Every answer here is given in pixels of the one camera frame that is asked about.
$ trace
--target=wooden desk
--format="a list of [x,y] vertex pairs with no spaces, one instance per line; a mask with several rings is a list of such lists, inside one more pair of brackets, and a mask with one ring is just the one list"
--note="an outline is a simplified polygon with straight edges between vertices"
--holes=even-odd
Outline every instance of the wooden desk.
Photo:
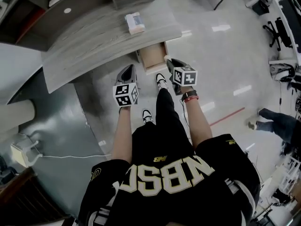
[[[123,0],[119,8],[98,8],[58,37],[43,56],[49,93],[115,58],[182,35],[166,0]],[[140,12],[146,31],[130,35],[124,17],[134,12]]]

